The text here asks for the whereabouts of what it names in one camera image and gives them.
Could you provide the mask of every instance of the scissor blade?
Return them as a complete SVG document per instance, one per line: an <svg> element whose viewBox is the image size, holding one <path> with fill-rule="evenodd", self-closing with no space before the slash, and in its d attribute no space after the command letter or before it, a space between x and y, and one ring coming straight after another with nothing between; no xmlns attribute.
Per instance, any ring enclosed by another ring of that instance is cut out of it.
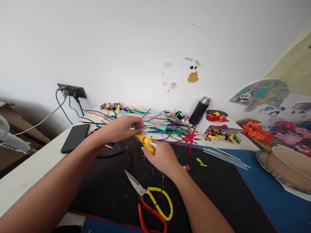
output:
<svg viewBox="0 0 311 233"><path fill-rule="evenodd" d="M146 193L146 190L140 185L140 183L131 175L129 174L126 170L124 170L127 178L129 178L131 184L133 185L134 189L136 192L140 195L143 196Z"/></svg>

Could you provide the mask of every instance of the smartphone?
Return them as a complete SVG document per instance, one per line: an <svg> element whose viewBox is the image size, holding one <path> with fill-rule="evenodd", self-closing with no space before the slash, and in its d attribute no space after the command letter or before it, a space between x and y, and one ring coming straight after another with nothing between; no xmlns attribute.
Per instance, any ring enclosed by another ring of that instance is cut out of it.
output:
<svg viewBox="0 0 311 233"><path fill-rule="evenodd" d="M64 154L72 152L87 136L90 124L73 126L61 149Z"/></svg>

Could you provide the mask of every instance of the bottle cap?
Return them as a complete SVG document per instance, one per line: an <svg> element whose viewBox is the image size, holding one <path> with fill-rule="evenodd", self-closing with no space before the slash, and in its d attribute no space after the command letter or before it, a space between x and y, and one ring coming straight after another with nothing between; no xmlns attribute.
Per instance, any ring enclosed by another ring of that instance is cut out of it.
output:
<svg viewBox="0 0 311 233"><path fill-rule="evenodd" d="M203 97L203 98L200 100L200 102L201 102L202 104L206 104L206 105L208 105L208 104L210 103L210 101L211 101L211 99L208 98L208 97Z"/></svg>

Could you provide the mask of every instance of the power outlet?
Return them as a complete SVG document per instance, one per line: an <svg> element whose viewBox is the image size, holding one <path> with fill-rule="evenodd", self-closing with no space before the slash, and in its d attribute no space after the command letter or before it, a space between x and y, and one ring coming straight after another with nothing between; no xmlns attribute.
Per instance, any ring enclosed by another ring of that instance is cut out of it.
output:
<svg viewBox="0 0 311 233"><path fill-rule="evenodd" d="M80 97L86 99L86 94L85 94L83 87L77 87L77 86L61 84L61 83L58 83L57 85L58 87L66 87L66 90L69 91L70 96L73 96L76 91L79 91L81 93Z"/></svg>

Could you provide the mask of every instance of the person's left hand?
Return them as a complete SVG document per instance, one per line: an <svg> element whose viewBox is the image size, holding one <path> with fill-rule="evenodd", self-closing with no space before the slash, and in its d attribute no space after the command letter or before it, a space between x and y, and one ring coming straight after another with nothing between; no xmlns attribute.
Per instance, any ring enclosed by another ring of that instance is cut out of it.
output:
<svg viewBox="0 0 311 233"><path fill-rule="evenodd" d="M139 128L145 128L140 117L121 116L93 133L93 138L96 138L96 141L100 144L118 142L131 136L142 134Z"/></svg>

